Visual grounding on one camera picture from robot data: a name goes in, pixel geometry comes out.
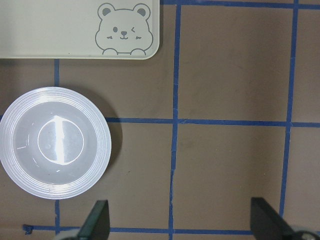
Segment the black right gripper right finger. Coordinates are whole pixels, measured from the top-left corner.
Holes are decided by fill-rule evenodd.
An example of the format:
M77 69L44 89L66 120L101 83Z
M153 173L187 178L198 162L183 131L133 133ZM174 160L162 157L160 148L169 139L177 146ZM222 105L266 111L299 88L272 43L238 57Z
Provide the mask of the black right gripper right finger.
M292 240L294 230L263 197L250 200L250 230L256 240Z

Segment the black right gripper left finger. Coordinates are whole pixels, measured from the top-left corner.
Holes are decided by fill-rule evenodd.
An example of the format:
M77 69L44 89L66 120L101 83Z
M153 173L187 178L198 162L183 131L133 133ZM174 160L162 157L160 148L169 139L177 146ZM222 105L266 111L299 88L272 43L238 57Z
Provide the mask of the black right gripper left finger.
M83 226L76 235L77 240L107 240L110 234L108 200L98 200Z

